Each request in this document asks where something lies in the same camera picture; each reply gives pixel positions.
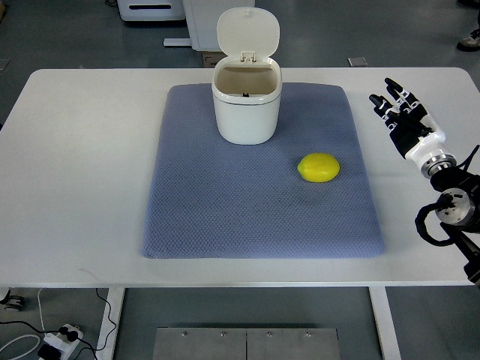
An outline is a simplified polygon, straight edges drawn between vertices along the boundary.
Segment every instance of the open lid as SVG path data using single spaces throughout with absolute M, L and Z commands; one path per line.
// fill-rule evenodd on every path
M 268 58 L 278 48 L 280 25 L 277 18 L 258 7 L 234 7 L 218 19 L 218 44 L 228 56 L 255 52 L 258 59 Z

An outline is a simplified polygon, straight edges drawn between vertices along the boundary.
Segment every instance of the metal plate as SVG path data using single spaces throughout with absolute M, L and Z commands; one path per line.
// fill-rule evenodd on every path
M 245 360 L 244 328 L 158 328 L 154 360 Z
M 247 352 L 248 360 L 340 360 L 334 328 L 250 328 Z
M 154 360 L 340 360 L 334 328 L 158 328 Z

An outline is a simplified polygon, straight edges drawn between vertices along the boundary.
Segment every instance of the lemon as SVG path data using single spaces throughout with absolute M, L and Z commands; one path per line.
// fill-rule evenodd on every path
M 308 182 L 329 182 L 337 176 L 340 164 L 330 154 L 314 152 L 301 159 L 297 170 Z

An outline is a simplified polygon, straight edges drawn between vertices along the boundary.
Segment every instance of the white trash can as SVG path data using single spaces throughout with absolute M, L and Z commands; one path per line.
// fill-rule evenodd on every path
M 275 132 L 282 90 L 280 66 L 269 57 L 280 40 L 277 18 L 257 7 L 235 7 L 220 16 L 217 36 L 227 54 L 211 84 L 218 130 L 231 143 L 264 143 Z

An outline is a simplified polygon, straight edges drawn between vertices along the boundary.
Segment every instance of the shoe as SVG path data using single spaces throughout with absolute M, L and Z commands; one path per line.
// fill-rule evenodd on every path
M 472 8 L 480 8 L 480 0 L 458 0 L 458 2 Z
M 479 51 L 480 50 L 480 28 L 470 32 L 469 37 L 465 37 L 457 44 L 457 49 L 462 51 Z

